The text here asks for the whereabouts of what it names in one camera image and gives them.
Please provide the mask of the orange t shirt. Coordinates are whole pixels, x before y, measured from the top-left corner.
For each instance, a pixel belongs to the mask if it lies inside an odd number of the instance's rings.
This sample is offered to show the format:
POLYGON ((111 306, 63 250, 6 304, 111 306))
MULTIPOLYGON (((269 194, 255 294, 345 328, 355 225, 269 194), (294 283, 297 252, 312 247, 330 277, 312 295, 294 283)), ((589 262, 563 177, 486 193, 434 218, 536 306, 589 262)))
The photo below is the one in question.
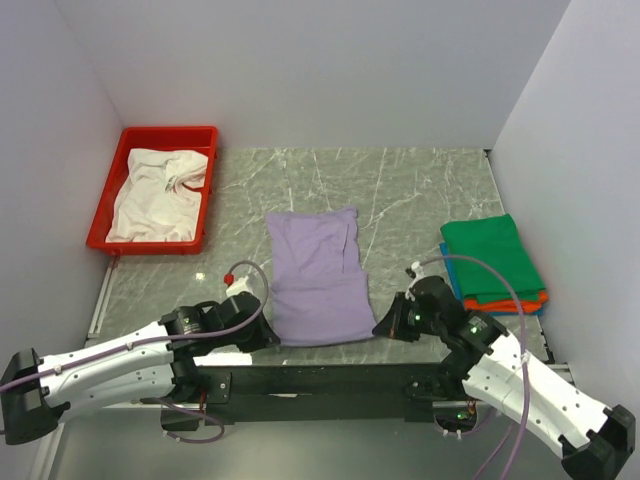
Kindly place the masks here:
MULTIPOLYGON (((520 300, 523 313, 526 315, 539 314, 548 300, 549 300, 549 297, 546 291, 540 291, 537 294, 537 298, 534 300, 520 300)), ((518 313, 516 302, 512 298, 503 299, 503 300, 494 301, 494 302, 488 302, 488 303, 479 303, 476 299, 465 298, 463 300, 463 304, 467 309, 480 310, 488 313, 497 313, 497 314, 517 314, 518 313)))

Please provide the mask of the lavender t shirt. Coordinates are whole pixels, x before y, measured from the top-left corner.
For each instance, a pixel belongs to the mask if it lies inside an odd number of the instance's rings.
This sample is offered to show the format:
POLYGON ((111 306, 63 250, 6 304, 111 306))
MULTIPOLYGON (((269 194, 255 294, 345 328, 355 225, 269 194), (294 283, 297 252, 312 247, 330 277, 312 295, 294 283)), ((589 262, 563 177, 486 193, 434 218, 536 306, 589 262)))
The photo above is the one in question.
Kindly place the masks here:
POLYGON ((376 325, 360 263, 358 212, 270 212, 273 329, 287 347, 319 347, 372 337, 376 325))

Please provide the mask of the green t shirt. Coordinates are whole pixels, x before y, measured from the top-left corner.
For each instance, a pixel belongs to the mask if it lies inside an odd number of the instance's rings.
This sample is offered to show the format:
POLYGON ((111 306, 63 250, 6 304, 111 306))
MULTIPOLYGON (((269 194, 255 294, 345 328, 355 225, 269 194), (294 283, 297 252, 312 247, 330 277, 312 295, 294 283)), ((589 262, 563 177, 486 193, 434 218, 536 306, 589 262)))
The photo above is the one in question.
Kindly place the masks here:
MULTIPOLYGON (((546 291, 510 215, 452 221, 440 231, 450 254, 473 257, 489 265, 505 278, 520 300, 534 300, 540 291, 546 291)), ((488 303, 511 298, 503 283, 483 267, 465 260, 453 262, 464 299, 488 303)))

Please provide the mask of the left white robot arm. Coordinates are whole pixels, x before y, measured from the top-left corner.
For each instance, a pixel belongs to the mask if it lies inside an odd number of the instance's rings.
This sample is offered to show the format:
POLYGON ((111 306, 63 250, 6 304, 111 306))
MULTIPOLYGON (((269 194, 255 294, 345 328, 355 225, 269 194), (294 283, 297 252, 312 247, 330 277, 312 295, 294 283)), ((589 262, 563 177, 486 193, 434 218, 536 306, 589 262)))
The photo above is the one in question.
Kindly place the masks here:
POLYGON ((264 303, 248 292, 221 303, 180 306, 122 337, 71 353, 14 354, 1 377, 2 435, 21 445, 76 416, 129 400, 193 399, 204 387, 195 360, 234 346, 273 347, 264 303))

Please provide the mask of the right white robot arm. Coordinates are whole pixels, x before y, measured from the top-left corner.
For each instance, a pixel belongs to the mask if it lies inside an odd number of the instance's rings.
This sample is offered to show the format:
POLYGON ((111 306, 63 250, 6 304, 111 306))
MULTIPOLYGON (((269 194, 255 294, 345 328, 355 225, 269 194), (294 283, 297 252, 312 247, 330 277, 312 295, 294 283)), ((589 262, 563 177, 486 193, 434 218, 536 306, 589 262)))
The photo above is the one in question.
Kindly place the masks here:
POLYGON ((483 401, 518 422, 556 454, 573 479, 614 479, 635 450, 635 416, 578 390, 522 350, 516 335, 486 312, 468 310, 439 276, 395 295, 373 334, 413 342, 433 335, 449 353, 409 394, 431 401, 483 401))

